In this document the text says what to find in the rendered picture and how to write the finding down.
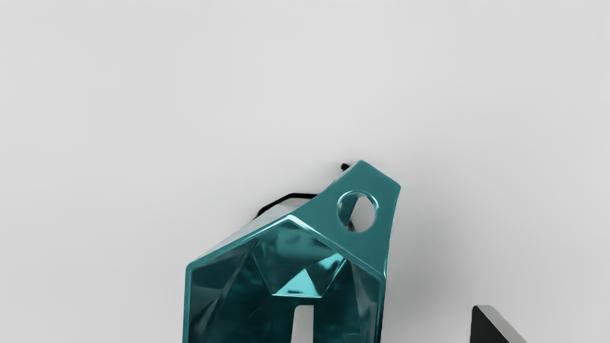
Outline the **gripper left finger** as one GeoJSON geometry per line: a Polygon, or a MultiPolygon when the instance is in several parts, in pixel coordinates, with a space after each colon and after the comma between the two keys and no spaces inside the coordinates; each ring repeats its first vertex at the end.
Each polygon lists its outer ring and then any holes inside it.
{"type": "Polygon", "coordinates": [[[313,305],[300,305],[294,311],[293,343],[314,343],[313,305]]]}

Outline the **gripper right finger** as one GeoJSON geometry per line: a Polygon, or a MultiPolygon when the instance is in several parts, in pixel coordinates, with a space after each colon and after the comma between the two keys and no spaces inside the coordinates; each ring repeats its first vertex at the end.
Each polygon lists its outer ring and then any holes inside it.
{"type": "Polygon", "coordinates": [[[496,308],[475,305],[471,310],[470,343],[528,342],[496,308]]]}

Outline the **teal faceted mug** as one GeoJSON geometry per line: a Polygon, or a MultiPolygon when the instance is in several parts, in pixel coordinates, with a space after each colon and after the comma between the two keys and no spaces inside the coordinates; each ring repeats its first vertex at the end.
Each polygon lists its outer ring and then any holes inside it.
{"type": "Polygon", "coordinates": [[[182,343],[291,343],[312,306],[312,343],[381,343],[401,187],[359,161],[318,194],[291,193],[189,263],[182,343]]]}

